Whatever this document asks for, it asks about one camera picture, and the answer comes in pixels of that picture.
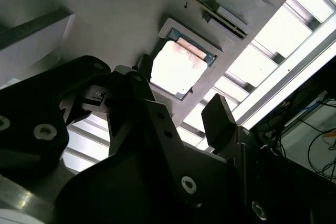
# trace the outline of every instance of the slot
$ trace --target slot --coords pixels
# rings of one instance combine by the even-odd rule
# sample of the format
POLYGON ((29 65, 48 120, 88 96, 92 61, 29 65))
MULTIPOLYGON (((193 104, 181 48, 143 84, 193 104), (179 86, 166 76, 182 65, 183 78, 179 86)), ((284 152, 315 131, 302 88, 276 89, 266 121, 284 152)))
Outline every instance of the slot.
POLYGON ((247 34, 242 29, 240 29, 239 27, 237 27, 235 24, 233 24, 232 22, 230 22, 225 17, 217 14, 220 17, 220 19, 219 19, 219 18, 211 15, 210 13, 208 13, 208 15, 209 15, 209 18, 211 18, 214 21, 218 22, 220 25, 222 25, 223 27, 225 27, 227 30, 229 30, 231 33, 233 33, 240 40, 243 40, 243 39, 245 39, 247 37, 247 34))

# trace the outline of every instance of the wire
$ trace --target wire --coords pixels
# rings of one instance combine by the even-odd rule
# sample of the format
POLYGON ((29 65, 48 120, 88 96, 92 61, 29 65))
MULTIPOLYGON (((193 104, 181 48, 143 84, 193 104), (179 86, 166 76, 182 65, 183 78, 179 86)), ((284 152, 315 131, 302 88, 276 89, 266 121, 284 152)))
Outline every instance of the wire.
POLYGON ((298 94, 298 92, 295 91, 293 96, 289 100, 289 105, 286 108, 286 114, 284 115, 284 117, 281 120, 281 124, 280 124, 279 129, 276 131, 277 136, 275 137, 275 140, 273 142, 273 146, 277 146, 278 143, 281 143, 282 131, 284 130, 285 124, 288 121, 288 117, 290 117, 290 112, 291 112, 291 109, 294 105, 294 100, 295 100, 297 94, 298 94))
POLYGON ((324 106, 328 106, 328 107, 332 107, 332 108, 335 108, 336 109, 336 104, 327 104, 325 102, 317 102, 318 104, 322 104, 324 106))
POLYGON ((324 133, 323 131, 319 130, 318 128, 315 128, 313 125, 311 125, 311 124, 305 122, 304 120, 301 120, 301 119, 299 119, 299 118, 297 118, 296 120, 298 120, 298 121, 300 121, 300 122, 302 122, 302 123, 308 125, 309 127, 313 128, 314 130, 316 130, 316 131, 318 131, 318 132, 324 133))
POLYGON ((331 178, 331 179, 334 179, 334 178, 336 178, 336 177, 334 177, 334 175, 333 175, 334 172, 332 173, 331 176, 325 174, 326 170, 328 170, 332 165, 336 164, 336 159, 335 159, 332 163, 327 164, 322 170, 318 170, 318 169, 312 164, 312 162, 311 162, 311 160, 310 160, 310 150, 311 150, 311 147, 312 147, 312 145, 314 144, 314 142, 315 142, 315 141, 316 141, 322 134, 332 132, 333 130, 336 130, 336 127, 335 127, 335 128, 332 128, 332 129, 329 129, 329 130, 327 130, 327 131, 323 131, 323 132, 319 133, 319 134, 318 134, 318 135, 311 141, 311 143, 309 144, 309 147, 308 147, 308 153, 307 153, 307 156, 308 156, 308 162, 309 162, 310 167, 311 167, 317 174, 321 175, 322 177, 324 177, 324 178, 326 178, 326 179, 330 179, 330 178, 331 178))
POLYGON ((330 182, 332 181, 333 176, 334 176, 335 166, 336 166, 336 160, 334 161, 334 166, 333 166, 333 168, 332 168, 332 173, 331 173, 331 176, 330 176, 330 182))
POLYGON ((303 109, 296 109, 296 111, 303 111, 303 110, 312 110, 312 109, 315 109, 319 106, 319 103, 316 102, 314 103, 312 106, 308 106, 308 107, 305 107, 303 109))

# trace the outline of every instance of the screw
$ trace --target screw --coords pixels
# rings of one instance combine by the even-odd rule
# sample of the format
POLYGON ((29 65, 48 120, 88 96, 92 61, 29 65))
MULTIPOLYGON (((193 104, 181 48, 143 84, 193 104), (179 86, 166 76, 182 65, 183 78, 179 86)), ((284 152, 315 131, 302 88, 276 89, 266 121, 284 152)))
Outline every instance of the screw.
POLYGON ((184 176, 181 179, 181 184, 184 190, 189 194, 194 194, 197 190, 195 181, 188 176, 184 176))
POLYGON ((34 136, 39 140, 53 140, 57 135, 57 130, 51 124, 39 124, 34 128, 34 136))
POLYGON ((142 81, 142 78, 141 78, 140 76, 136 76, 136 75, 134 75, 133 78, 134 78, 135 80, 137 80, 137 81, 142 81))
POLYGON ((9 128, 10 120, 2 115, 0 115, 0 131, 4 131, 9 128))
POLYGON ((95 63, 93 64, 96 68, 99 68, 99 69, 103 69, 103 65, 102 64, 99 64, 99 63, 95 63))
POLYGON ((250 132, 249 132, 247 129, 243 128, 243 132, 244 132, 246 135, 250 136, 250 132))
POLYGON ((266 213, 258 202, 252 202, 252 210, 260 220, 267 220, 266 213))

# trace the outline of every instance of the cable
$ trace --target cable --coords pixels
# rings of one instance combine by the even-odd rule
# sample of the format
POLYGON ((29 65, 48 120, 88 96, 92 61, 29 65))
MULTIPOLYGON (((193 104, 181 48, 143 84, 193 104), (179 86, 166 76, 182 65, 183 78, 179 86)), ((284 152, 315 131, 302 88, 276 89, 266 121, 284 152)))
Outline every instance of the cable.
POLYGON ((336 127, 335 128, 332 128, 332 129, 329 129, 327 131, 324 131, 324 132, 321 132, 320 134, 318 134, 312 141, 311 143, 309 144, 309 147, 308 147, 308 153, 307 153, 307 156, 308 156, 308 162, 309 162, 309 165, 310 167, 317 173, 317 174, 320 174, 321 176, 323 176, 324 178, 326 179, 330 179, 330 178, 333 178, 333 174, 332 176, 329 176, 329 175, 326 175, 325 172, 326 170, 328 170, 334 163, 336 163, 336 160, 332 163, 329 163, 327 164, 322 170, 318 170, 311 162, 310 160, 310 150, 311 150, 311 147, 312 145, 314 144, 314 142, 318 139, 318 137, 320 137, 322 134, 324 133, 329 133, 329 132, 332 132, 333 130, 336 130, 336 127))
POLYGON ((333 166, 333 168, 332 168, 332 173, 331 173, 331 176, 330 176, 330 182, 332 181, 333 176, 334 176, 335 166, 336 166, 336 160, 334 161, 334 166, 333 166))
POLYGON ((289 100, 289 105, 286 108, 286 114, 284 115, 284 117, 281 120, 281 124, 278 130, 276 130, 277 136, 273 142, 273 146, 276 147, 278 145, 278 143, 281 143, 281 135, 282 135, 282 131, 284 130, 285 124, 288 121, 288 117, 290 116, 290 112, 291 109, 294 105, 294 100, 297 96, 298 92, 297 90, 294 92, 293 96, 291 97, 291 99, 289 100))
POLYGON ((328 107, 332 107, 332 108, 335 108, 336 109, 336 104, 327 104, 325 102, 317 102, 318 104, 322 104, 324 106, 328 106, 328 107))
POLYGON ((318 132, 324 133, 323 131, 319 130, 318 128, 315 128, 313 125, 311 125, 311 124, 305 122, 304 120, 301 120, 301 119, 299 119, 299 118, 296 118, 296 120, 298 120, 298 121, 300 121, 300 122, 302 122, 302 123, 308 125, 309 127, 313 128, 314 130, 316 130, 316 131, 318 131, 318 132))

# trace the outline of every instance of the bolt hole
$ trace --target bolt hole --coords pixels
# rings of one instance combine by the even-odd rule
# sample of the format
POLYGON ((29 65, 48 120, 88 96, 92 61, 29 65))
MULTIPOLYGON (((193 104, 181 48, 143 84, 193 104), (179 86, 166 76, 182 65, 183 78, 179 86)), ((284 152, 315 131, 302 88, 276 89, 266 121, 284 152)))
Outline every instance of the bolt hole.
POLYGON ((112 98, 107 98, 105 100, 105 106, 112 107, 113 106, 113 99, 112 98))
POLYGON ((168 138, 172 138, 172 137, 173 137, 173 133, 171 133, 170 131, 164 131, 164 134, 165 134, 166 137, 168 137, 168 138))
POLYGON ((185 185, 188 187, 188 188, 190 188, 190 189, 192 189, 194 186, 193 186, 193 183, 191 183, 190 181, 185 181, 184 182, 185 183, 185 185))
POLYGON ((158 112, 156 115, 158 116, 158 118, 164 119, 164 114, 158 112))
POLYGON ((43 127, 40 129, 40 132, 46 135, 51 134, 51 130, 49 128, 43 127))

